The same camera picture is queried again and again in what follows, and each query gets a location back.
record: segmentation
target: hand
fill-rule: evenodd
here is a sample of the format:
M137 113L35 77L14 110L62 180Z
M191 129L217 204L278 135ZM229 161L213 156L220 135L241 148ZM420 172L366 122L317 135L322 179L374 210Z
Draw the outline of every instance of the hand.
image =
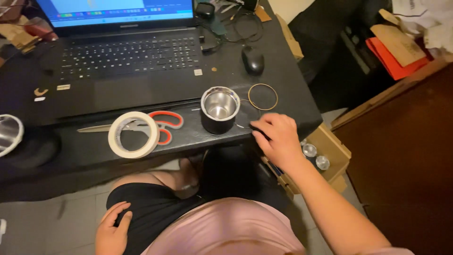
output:
M264 154L277 167L288 172L305 160L297 135L297 125L292 118L282 114L267 113L259 121L252 121L251 125L260 129L271 139L268 141L259 131L252 132Z
M120 202L112 206L99 224L96 233L96 255L122 255L126 250L127 230L129 229L132 212L124 214L118 227L114 223L118 214L130 207L130 203Z

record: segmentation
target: laptop touchpad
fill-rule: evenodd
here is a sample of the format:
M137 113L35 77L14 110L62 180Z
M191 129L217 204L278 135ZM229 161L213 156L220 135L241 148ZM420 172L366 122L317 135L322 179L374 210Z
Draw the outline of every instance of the laptop touchpad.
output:
M95 82L95 106L99 110L113 110L153 103L148 75L112 77Z

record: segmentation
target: laptop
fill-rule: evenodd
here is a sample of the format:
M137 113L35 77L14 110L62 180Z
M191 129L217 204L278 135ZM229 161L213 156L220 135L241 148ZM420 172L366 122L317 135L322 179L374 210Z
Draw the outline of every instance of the laptop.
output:
M192 0L37 0L59 36L53 118L200 98Z

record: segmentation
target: pink shirt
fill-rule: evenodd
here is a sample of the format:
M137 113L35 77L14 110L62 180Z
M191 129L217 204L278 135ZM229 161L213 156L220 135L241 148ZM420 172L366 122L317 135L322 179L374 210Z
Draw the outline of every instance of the pink shirt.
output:
M412 254L389 248L369 254ZM289 219L266 204L224 198L201 205L168 226L141 255L305 254Z

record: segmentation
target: person's left hand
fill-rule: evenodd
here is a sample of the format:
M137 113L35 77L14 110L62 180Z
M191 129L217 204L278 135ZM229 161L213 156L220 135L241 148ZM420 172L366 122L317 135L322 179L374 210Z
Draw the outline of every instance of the person's left hand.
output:
M112 206L99 224L96 233L96 255L122 255L126 250L127 230L129 229L132 212L124 214L118 227L114 223L118 214L129 208L130 203L120 202Z

